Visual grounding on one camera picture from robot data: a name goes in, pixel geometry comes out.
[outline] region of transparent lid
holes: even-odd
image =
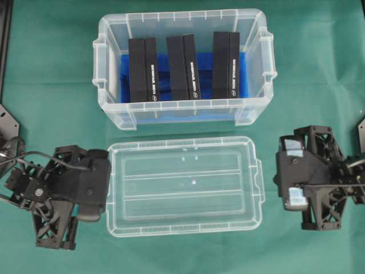
[[[244,136],[117,143],[107,227],[116,237],[257,228],[261,161]]]

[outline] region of green tablecloth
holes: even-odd
[[[261,9],[274,34],[278,78],[258,120],[249,127],[219,122],[119,131],[100,110],[91,83],[99,19],[231,8]],[[248,232],[117,239],[104,215],[99,223],[80,223],[75,252],[36,248],[30,215],[0,204],[1,273],[363,273],[365,208],[350,201],[339,231],[302,231],[301,214],[283,210],[272,178],[278,137],[297,127],[332,126],[344,153],[356,151],[354,127],[365,116],[364,44],[360,0],[15,0],[3,104],[22,125],[27,150],[247,135],[263,162],[266,202],[262,224]]]

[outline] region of transparent plastic box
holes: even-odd
[[[166,53],[166,37],[194,34],[197,52],[212,52],[214,31],[240,32],[245,52],[248,98],[120,103],[121,56],[128,54],[128,39],[156,37],[158,53]],[[94,78],[98,102],[121,130],[138,124],[232,120],[252,124],[273,98],[277,76],[273,35],[266,17],[256,9],[179,11],[106,15],[93,42]]]

